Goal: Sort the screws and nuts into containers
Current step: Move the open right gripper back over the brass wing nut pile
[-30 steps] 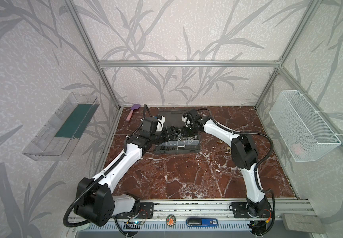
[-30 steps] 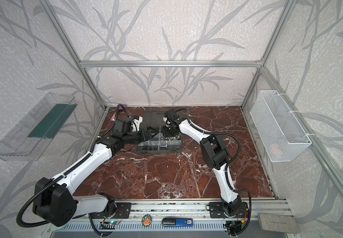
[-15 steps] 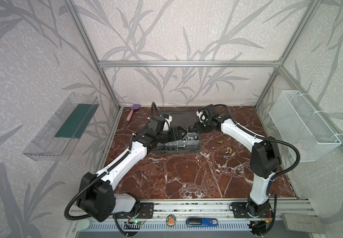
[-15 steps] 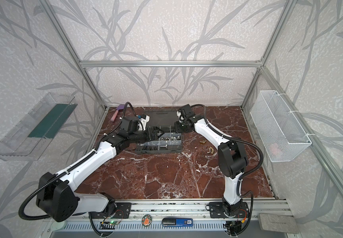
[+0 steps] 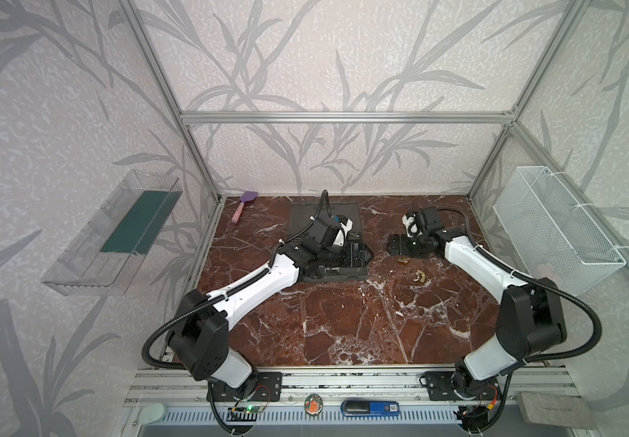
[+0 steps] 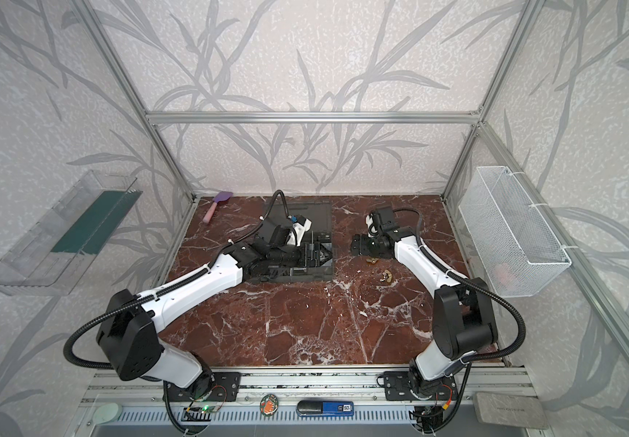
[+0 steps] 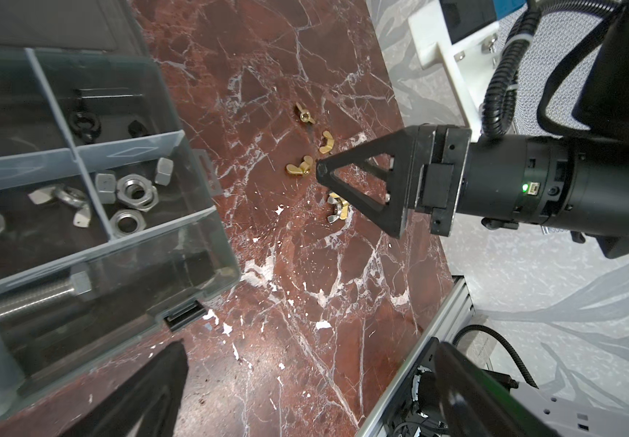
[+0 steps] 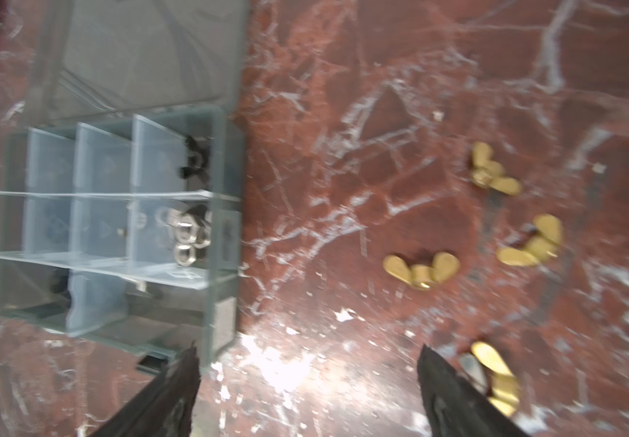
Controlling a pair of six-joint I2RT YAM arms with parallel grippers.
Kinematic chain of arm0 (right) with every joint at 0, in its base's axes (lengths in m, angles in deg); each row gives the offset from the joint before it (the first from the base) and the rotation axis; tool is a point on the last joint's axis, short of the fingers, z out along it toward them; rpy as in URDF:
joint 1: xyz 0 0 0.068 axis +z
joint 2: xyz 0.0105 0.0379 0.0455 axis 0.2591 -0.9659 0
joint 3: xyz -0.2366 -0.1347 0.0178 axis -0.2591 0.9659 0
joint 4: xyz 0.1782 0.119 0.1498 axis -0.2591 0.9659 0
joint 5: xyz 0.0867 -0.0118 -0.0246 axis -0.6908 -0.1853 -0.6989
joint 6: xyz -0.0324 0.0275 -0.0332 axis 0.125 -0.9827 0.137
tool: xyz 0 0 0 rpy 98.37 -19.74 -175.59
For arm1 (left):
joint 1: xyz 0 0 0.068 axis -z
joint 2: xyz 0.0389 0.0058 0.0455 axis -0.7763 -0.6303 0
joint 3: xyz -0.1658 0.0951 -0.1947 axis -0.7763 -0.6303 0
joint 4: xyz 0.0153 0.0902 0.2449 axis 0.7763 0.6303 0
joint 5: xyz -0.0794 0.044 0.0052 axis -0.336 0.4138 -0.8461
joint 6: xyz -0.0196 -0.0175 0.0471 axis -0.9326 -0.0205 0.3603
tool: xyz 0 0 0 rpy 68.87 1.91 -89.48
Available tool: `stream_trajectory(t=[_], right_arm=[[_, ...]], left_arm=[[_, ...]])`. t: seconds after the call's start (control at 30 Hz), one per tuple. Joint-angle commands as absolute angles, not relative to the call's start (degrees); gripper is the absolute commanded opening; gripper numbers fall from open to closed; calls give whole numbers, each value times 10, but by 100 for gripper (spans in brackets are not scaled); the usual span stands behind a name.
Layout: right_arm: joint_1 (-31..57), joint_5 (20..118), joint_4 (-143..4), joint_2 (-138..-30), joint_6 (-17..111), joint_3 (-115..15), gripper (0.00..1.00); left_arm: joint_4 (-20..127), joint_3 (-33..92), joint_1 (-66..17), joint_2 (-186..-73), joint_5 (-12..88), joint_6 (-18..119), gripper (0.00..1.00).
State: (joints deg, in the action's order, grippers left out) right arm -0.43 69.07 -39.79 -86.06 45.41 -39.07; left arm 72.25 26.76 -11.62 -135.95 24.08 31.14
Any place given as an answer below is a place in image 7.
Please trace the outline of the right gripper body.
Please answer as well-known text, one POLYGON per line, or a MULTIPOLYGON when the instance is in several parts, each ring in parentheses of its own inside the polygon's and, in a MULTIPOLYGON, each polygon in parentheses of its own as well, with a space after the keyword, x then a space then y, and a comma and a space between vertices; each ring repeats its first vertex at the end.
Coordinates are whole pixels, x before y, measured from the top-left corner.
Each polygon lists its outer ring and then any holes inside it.
POLYGON ((472 130, 466 127, 418 129, 413 209, 430 217, 429 230, 436 236, 451 233, 471 139, 472 130))

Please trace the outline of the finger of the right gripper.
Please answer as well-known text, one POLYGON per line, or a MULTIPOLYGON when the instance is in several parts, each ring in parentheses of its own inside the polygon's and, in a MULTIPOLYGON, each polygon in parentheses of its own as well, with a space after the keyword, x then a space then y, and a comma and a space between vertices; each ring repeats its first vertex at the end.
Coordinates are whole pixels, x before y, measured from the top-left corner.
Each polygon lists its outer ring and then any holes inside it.
POLYGON ((399 239, 407 227, 407 213, 414 207, 415 180, 427 164, 435 136, 435 127, 405 127, 318 160, 316 179, 385 234, 399 239), (376 200, 343 180, 341 174, 349 167, 381 180, 385 184, 385 196, 376 200))

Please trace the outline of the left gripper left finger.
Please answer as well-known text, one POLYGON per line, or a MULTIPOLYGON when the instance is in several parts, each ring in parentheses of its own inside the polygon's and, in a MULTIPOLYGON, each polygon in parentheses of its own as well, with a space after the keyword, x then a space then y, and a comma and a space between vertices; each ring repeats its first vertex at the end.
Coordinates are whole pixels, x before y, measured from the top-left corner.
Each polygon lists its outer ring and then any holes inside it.
POLYGON ((65 436, 172 436, 189 372, 182 342, 173 342, 65 431, 65 436))

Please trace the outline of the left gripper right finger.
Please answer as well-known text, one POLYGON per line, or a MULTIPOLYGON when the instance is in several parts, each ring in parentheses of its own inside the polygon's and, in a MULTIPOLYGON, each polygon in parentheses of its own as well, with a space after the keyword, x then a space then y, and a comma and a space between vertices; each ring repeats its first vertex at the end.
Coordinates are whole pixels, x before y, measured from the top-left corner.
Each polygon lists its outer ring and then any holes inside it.
POLYGON ((556 436, 448 342, 434 354, 436 389, 450 436, 556 436))

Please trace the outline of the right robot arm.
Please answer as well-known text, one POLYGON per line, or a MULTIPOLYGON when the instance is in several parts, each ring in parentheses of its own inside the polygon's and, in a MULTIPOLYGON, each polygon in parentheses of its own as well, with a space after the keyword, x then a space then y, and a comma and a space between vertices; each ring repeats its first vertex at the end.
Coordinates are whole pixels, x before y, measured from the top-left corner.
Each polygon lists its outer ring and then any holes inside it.
POLYGON ((531 1, 489 80, 480 130, 405 127, 318 161, 318 182, 400 238, 410 211, 433 234, 456 214, 487 229, 522 224, 629 254, 629 1, 531 1), (537 108, 540 137, 512 135, 518 71, 544 16, 585 13, 594 27, 551 72, 537 108))

